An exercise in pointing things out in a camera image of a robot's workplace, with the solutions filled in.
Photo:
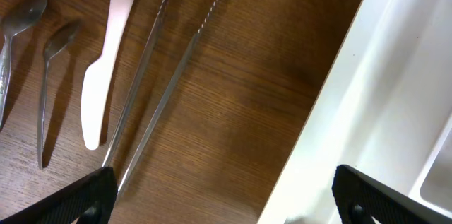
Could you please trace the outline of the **large steel spoon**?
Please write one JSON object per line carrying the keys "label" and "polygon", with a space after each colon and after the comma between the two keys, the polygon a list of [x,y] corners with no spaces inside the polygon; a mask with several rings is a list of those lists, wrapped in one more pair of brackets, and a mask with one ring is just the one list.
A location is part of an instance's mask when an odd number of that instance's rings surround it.
{"label": "large steel spoon", "polygon": [[4,45],[1,50],[1,126],[3,126],[11,77],[12,40],[19,33],[38,23],[47,4],[48,0],[23,0],[2,19],[1,30],[4,34]]}

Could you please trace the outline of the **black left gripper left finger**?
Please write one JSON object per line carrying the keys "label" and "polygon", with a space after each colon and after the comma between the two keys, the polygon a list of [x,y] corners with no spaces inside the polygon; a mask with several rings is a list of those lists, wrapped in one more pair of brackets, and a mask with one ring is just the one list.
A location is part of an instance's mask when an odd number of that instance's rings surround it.
{"label": "black left gripper left finger", "polygon": [[1,223],[105,224],[111,217],[117,192],[114,170],[101,167]]}

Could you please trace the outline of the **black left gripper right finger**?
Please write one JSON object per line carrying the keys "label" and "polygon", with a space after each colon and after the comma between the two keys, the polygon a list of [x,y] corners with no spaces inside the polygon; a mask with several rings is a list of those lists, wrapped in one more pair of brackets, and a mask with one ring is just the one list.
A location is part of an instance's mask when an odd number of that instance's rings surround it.
{"label": "black left gripper right finger", "polygon": [[339,165],[331,187],[345,224],[451,224],[451,218],[408,198],[349,165]]}

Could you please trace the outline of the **white plastic knife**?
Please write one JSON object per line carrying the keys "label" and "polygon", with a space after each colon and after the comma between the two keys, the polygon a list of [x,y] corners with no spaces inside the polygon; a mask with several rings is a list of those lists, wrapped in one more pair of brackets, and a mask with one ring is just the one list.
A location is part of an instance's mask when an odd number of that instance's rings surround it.
{"label": "white plastic knife", "polygon": [[102,121],[121,38],[134,0],[110,0],[102,53],[85,71],[81,93],[81,127],[85,147],[100,145]]}

